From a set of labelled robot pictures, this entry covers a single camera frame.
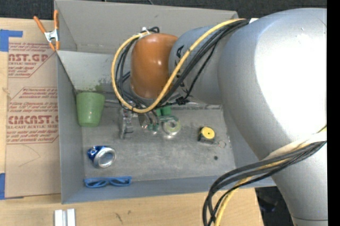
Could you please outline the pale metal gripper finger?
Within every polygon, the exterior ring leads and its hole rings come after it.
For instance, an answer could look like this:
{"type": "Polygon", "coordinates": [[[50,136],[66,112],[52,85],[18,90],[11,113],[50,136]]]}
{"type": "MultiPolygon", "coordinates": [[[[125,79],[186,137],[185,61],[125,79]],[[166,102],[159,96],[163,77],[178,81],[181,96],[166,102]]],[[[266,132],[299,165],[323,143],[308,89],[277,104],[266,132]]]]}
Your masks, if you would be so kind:
{"type": "Polygon", "coordinates": [[[133,114],[129,110],[125,113],[125,132],[126,133],[133,133],[132,116],[133,114]]]}
{"type": "Polygon", "coordinates": [[[118,127],[119,127],[119,138],[124,139],[125,134],[125,117],[124,117],[124,109],[120,108],[118,110],[118,127]]]}

